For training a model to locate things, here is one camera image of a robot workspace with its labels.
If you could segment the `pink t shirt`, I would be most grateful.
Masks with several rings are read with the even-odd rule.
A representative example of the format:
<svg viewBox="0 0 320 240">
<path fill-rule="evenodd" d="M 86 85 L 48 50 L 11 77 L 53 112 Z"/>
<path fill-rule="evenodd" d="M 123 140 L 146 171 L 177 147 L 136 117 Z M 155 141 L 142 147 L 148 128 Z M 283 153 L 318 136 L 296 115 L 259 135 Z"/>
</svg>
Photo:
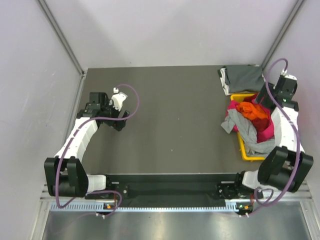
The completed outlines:
<svg viewBox="0 0 320 240">
<path fill-rule="evenodd" d="M 236 106 L 241 102 L 236 102 L 236 101 L 232 100 L 230 102 L 230 104 L 228 105 L 227 110 L 236 110 Z M 256 130 L 255 126 L 252 124 L 252 122 L 249 119 L 245 118 L 240 112 L 238 112 L 236 110 L 236 112 L 239 113 L 241 117 L 244 117 L 245 120 L 248 120 L 254 126 L 254 128 L 256 130 L 256 137 L 257 137 L 258 143 L 265 142 L 265 141 L 270 140 L 271 138 L 274 137 L 274 124 L 271 119 L 270 110 L 268 109 L 268 111 L 269 111 L 269 115 L 270 115 L 270 124 L 266 130 L 264 130 L 262 132 L 258 132 Z"/>
</svg>

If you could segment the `light grey t shirt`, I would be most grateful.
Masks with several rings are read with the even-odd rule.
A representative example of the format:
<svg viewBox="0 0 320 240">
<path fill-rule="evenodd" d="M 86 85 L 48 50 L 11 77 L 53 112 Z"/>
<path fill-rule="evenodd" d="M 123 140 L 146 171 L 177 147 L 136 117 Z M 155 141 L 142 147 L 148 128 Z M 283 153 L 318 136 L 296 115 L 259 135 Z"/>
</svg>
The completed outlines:
<svg viewBox="0 0 320 240">
<path fill-rule="evenodd" d="M 235 108 L 227 110 L 227 116 L 221 127 L 230 134 L 234 127 L 237 128 L 244 143 L 244 152 L 249 156 L 267 156 L 276 146 L 272 137 L 267 141 L 258 143 L 257 130 L 252 122 L 246 119 Z"/>
</svg>

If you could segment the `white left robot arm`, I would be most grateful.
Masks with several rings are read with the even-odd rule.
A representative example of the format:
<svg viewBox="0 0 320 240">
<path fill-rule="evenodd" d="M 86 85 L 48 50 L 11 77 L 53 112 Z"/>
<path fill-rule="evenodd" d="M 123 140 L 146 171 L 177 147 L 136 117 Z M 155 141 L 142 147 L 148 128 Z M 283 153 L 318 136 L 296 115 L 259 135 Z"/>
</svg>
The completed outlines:
<svg viewBox="0 0 320 240">
<path fill-rule="evenodd" d="M 89 101 L 75 119 L 74 127 L 63 147 L 54 157 L 44 162 L 45 178 L 50 196 L 83 198 L 97 192 L 102 198 L 109 198 L 114 191 L 107 176 L 86 174 L 82 159 L 91 138 L 100 125 L 106 124 L 117 131 L 126 125 L 129 111 L 121 113 L 127 95 L 114 89 L 112 97 L 104 92 L 91 92 Z"/>
</svg>

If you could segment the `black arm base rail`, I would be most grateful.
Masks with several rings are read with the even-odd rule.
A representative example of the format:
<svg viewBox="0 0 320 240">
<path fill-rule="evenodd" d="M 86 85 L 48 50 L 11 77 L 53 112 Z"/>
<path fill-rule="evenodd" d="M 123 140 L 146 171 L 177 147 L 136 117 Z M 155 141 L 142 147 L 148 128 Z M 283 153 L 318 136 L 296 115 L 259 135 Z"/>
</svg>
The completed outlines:
<svg viewBox="0 0 320 240">
<path fill-rule="evenodd" d="M 240 186 L 240 173 L 108 174 L 106 190 L 87 200 L 119 199 L 126 207 L 209 207 L 226 200 L 253 201 L 253 191 Z"/>
</svg>

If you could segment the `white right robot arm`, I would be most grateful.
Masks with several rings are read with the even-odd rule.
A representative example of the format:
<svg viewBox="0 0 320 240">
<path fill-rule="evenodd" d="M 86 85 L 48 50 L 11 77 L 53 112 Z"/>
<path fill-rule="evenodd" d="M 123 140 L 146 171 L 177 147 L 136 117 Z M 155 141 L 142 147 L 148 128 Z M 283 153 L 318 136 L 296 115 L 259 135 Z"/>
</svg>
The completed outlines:
<svg viewBox="0 0 320 240">
<path fill-rule="evenodd" d="M 295 193 L 303 183 L 314 159 L 305 154 L 297 139 L 299 105 L 292 98 L 298 87 L 297 78 L 282 73 L 276 84 L 264 85 L 255 102 L 270 110 L 275 147 L 256 171 L 241 172 L 242 180 L 233 185 L 233 192 L 245 198 L 257 187 L 271 186 Z"/>
</svg>

